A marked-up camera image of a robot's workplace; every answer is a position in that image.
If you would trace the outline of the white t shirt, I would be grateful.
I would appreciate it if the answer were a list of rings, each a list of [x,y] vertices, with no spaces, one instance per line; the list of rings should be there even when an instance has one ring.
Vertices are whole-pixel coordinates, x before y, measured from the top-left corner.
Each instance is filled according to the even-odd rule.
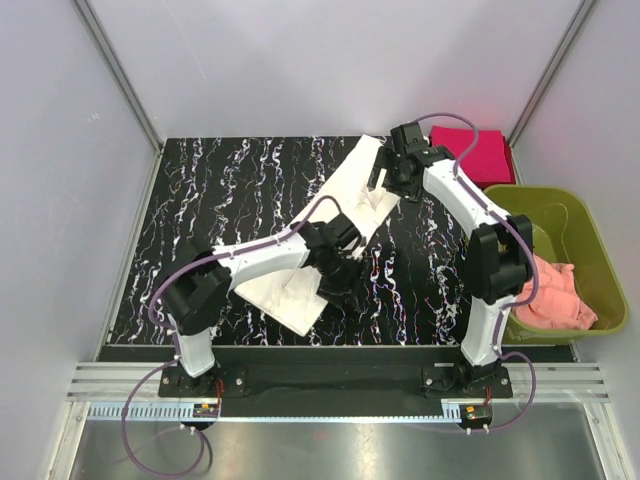
[[[299,230],[276,250],[281,260],[269,260],[267,249],[244,260],[262,261],[260,268],[234,282],[243,300],[304,336],[329,304],[317,295],[322,275],[333,273],[341,257],[359,258],[368,240],[385,222],[399,197],[366,183],[382,142],[362,136],[338,169],[295,218]]]

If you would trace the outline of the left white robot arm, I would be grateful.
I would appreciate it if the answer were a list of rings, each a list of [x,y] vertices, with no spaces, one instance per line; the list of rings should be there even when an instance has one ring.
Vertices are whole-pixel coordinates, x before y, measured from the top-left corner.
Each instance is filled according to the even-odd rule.
[[[328,222],[296,222],[278,235],[203,252],[172,273],[152,297],[165,311],[181,384],[196,396],[215,386],[209,330],[229,293],[306,335],[332,305],[362,307],[364,265],[354,257],[363,235],[343,213]]]

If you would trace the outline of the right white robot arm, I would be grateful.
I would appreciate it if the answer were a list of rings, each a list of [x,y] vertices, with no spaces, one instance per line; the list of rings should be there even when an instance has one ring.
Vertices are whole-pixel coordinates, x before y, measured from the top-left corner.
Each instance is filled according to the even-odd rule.
[[[460,354],[438,392],[476,396],[497,377],[503,361],[506,322],[527,282],[537,280],[533,227],[525,215],[512,215],[490,200],[464,173],[459,157],[434,146],[418,122],[390,132],[392,144],[379,148],[367,183],[417,202],[435,197],[464,231],[463,283],[471,293],[471,311]]]

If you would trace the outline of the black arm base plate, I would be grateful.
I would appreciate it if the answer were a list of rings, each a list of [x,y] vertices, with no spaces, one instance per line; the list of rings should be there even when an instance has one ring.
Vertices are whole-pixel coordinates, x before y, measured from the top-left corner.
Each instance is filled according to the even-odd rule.
[[[451,371],[456,347],[216,347],[215,368],[189,377],[181,366],[160,377],[162,397],[208,403],[397,405],[415,412],[436,400],[510,399],[509,373],[500,366],[485,389],[438,392],[429,387]]]

